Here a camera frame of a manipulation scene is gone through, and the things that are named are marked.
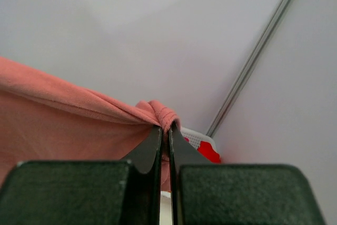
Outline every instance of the dark green foam pad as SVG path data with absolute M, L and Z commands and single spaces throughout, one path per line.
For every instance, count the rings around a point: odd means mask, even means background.
M 1 188 L 0 224 L 149 224 L 147 186 L 126 161 L 28 162 Z
M 185 165 L 179 221 L 184 225 L 321 225 L 308 181 L 287 165 Z

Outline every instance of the red object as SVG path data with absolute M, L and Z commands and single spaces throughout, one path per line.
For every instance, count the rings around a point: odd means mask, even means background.
M 221 163 L 220 155 L 213 150 L 210 143 L 201 141 L 198 151 L 211 162 Z

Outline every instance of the metal pole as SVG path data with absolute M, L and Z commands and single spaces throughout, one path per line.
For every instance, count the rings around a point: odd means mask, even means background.
M 214 137 L 216 131 L 218 130 L 221 122 L 228 114 L 229 110 L 233 106 L 235 100 L 237 99 L 239 93 L 241 92 L 242 88 L 246 84 L 247 80 L 251 76 L 257 60 L 259 59 L 259 56 L 268 42 L 271 34 L 276 28 L 276 25 L 278 24 L 280 18 L 282 17 L 282 14 L 284 13 L 286 7 L 288 6 L 290 0 L 281 0 L 279 5 L 277 6 L 275 12 L 273 13 L 271 19 L 269 20 L 266 28 L 264 29 L 261 37 L 257 41 L 257 44 L 255 45 L 252 53 L 250 54 L 248 60 L 246 61 L 245 65 L 243 66 L 239 76 L 236 78 L 234 85 L 232 86 L 228 96 L 226 97 L 223 105 L 221 106 L 219 112 L 217 113 L 215 119 L 213 120 L 207 135 L 210 137 Z

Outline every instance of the white surface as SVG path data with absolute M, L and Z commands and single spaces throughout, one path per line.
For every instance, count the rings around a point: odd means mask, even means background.
M 279 0 L 0 0 L 0 55 L 205 133 Z
M 335 0 L 293 0 L 214 137 L 229 162 L 288 163 L 337 224 Z
M 171 194 L 169 192 L 161 192 L 159 224 L 172 225 Z

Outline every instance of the fabric fold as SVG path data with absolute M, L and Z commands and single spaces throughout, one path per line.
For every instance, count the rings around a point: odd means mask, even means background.
M 173 121 L 180 126 L 158 101 L 130 106 L 0 57 L 0 181 L 24 160 L 120 159 L 152 125 L 166 135 Z M 168 167 L 163 162 L 163 190 L 170 187 Z

